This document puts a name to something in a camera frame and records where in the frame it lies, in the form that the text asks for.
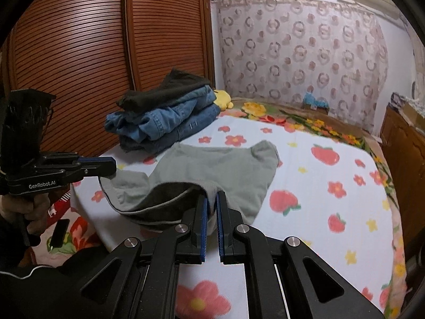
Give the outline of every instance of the hand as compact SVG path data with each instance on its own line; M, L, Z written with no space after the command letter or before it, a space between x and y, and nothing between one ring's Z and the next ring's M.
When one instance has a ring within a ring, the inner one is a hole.
M18 196L0 196L0 215L12 225L16 224L16 214L24 214L29 234L41 235L46 230L50 200L46 194L38 194L33 202Z

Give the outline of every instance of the person's arm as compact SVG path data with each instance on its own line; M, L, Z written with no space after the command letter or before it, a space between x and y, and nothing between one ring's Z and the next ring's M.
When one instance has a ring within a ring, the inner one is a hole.
M28 233L41 235L46 229L50 201L47 194L39 194L30 202L21 197L0 196L0 270L15 267L22 260L26 247L16 227L16 213L32 221Z

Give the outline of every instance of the stack of folded clothes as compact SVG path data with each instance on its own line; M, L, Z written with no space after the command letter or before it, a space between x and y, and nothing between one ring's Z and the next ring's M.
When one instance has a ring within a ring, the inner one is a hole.
M106 116L105 130L120 136L125 151L155 154L211 124L220 113L210 81L172 69L159 87L128 91L118 111Z

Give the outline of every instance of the gray-green garment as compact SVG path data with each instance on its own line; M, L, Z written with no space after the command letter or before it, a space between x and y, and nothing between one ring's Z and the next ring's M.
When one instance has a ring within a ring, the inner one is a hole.
M99 182L109 204L144 228L163 231L196 205L201 191L209 201L208 234L215 228L214 203L224 190L230 208L251 224L278 166L276 147L263 140L250 148L198 148L175 143L150 176L117 169Z

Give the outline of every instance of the garment sleeve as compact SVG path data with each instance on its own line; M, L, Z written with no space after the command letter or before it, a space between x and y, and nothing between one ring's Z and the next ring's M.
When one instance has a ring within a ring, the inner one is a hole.
M0 270L18 266L26 248L20 231L0 215Z

